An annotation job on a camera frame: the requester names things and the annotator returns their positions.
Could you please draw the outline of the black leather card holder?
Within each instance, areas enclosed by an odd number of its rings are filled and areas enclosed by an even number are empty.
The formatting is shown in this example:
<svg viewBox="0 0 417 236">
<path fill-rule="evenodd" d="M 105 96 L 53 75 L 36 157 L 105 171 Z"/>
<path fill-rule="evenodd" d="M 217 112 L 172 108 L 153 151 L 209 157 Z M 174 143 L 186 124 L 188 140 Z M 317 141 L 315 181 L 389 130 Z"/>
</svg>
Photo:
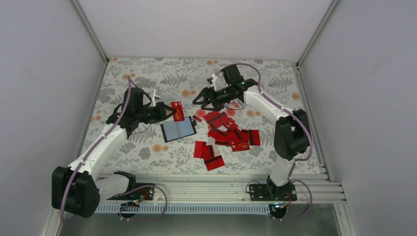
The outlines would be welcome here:
<svg viewBox="0 0 417 236">
<path fill-rule="evenodd" d="M 168 121 L 160 125 L 166 143 L 195 135 L 196 121 L 192 117 L 185 117 L 183 121 Z"/>
</svg>

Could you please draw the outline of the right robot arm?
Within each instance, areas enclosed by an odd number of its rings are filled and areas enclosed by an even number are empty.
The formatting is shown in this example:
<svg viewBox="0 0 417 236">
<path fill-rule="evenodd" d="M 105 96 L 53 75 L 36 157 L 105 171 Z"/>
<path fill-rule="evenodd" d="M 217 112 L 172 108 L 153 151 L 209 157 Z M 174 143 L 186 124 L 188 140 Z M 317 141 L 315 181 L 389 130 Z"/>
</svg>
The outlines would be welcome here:
<svg viewBox="0 0 417 236">
<path fill-rule="evenodd" d="M 303 109 L 287 108 L 270 97 L 262 90 L 260 79 L 245 79 L 239 65 L 231 64 L 213 73 L 208 79 L 210 86 L 203 88 L 192 103 L 203 110 L 218 112 L 227 102 L 239 99 L 274 124 L 273 144 L 279 159 L 267 178 L 266 193 L 270 199 L 279 200 L 296 164 L 308 161 L 313 154 L 308 116 Z"/>
</svg>

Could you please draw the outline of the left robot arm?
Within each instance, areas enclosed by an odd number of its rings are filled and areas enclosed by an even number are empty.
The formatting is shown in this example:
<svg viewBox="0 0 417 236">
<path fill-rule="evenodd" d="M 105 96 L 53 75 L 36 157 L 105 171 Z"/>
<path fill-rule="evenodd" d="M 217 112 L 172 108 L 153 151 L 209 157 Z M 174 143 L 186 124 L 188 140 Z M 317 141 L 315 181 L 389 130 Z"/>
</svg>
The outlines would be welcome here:
<svg viewBox="0 0 417 236">
<path fill-rule="evenodd" d="M 155 124 L 177 113 L 164 102 L 156 102 L 141 88 L 128 88 L 123 102 L 107 118 L 103 130 L 92 145 L 67 167 L 58 166 L 52 173 L 51 205 L 65 212 L 88 218 L 104 200 L 123 197 L 138 204 L 149 198 L 150 186 L 138 189 L 136 177 L 115 171 L 109 177 L 99 173 L 112 154 L 134 134 L 139 124 Z"/>
</svg>

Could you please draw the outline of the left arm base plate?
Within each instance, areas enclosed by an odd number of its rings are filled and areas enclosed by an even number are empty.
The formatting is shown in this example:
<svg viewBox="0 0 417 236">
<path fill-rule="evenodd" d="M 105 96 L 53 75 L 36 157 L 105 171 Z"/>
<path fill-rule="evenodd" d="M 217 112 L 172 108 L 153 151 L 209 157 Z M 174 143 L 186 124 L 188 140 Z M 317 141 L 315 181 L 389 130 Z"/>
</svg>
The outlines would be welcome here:
<svg viewBox="0 0 417 236">
<path fill-rule="evenodd" d="M 137 183 L 125 193 L 117 194 L 108 200 L 114 201 L 151 201 L 153 199 L 155 185 L 151 183 Z"/>
</svg>

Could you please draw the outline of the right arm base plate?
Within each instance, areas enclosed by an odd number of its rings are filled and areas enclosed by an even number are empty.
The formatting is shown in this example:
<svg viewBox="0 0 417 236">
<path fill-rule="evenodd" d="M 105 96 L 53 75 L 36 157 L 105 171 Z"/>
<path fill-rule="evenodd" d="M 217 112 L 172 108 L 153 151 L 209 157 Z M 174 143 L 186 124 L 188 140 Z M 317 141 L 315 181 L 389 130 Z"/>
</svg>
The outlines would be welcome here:
<svg viewBox="0 0 417 236">
<path fill-rule="evenodd" d="M 279 187 L 269 186 L 267 184 L 250 184 L 248 192 L 251 201 L 255 202 L 288 202 L 296 201 L 298 199 L 296 188 L 290 183 Z"/>
</svg>

